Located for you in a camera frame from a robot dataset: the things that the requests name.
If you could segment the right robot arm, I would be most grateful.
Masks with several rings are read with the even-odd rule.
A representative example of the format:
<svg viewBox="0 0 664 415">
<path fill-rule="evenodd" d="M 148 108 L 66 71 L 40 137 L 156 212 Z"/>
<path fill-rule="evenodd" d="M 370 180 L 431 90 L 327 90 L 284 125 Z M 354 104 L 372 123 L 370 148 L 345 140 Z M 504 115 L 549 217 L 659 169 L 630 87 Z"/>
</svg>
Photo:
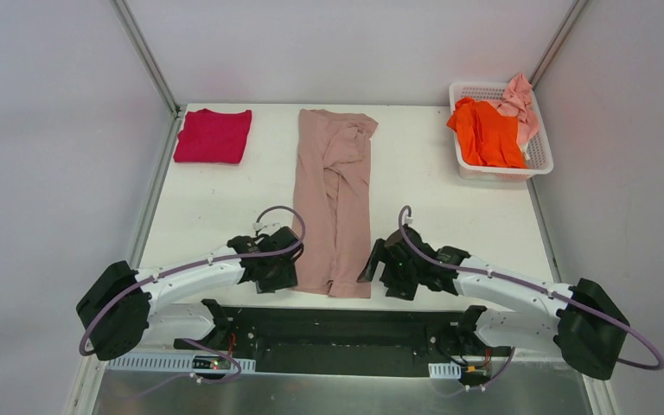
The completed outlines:
<svg viewBox="0 0 664 415">
<path fill-rule="evenodd" d="M 600 318 L 626 323 L 624 314 L 597 283 L 547 283 L 505 271 L 453 246 L 437 250 L 409 226 L 377 239 L 358 282 L 370 282 L 378 264 L 386 295 L 414 299 L 419 286 L 454 296 L 473 297 L 443 334 L 449 353 L 474 355 L 488 348 L 516 348 L 559 355 L 571 368 L 598 380 L 609 380 L 626 333 Z M 491 309 L 485 303 L 497 304 Z"/>
</svg>

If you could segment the dusty pink graphic t-shirt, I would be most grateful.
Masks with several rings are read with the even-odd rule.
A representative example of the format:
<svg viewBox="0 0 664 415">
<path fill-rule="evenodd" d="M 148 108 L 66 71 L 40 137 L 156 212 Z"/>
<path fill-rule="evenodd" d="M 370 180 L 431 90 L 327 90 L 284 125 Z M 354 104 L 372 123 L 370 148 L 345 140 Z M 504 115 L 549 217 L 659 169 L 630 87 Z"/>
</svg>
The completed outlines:
<svg viewBox="0 0 664 415">
<path fill-rule="evenodd" d="M 365 114 L 302 109 L 293 207 L 306 232 L 296 261 L 297 291 L 369 298 L 359 281 L 371 247 L 370 178 L 377 122 Z"/>
</svg>

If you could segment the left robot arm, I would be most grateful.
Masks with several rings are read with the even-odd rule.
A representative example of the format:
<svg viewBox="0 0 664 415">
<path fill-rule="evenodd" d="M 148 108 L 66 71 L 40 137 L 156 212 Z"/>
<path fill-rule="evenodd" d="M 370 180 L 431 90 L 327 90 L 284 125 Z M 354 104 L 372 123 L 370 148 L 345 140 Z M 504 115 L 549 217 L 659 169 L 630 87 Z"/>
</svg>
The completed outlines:
<svg viewBox="0 0 664 415">
<path fill-rule="evenodd" d="M 79 351 L 111 361 L 135 348 L 227 347 L 232 329 L 222 307 L 213 299 L 189 298 L 244 283 L 259 294 L 292 288 L 302 254 L 303 242 L 281 227 L 273 234 L 236 236 L 198 259 L 164 267 L 108 265 L 76 306 L 85 328 Z"/>
</svg>

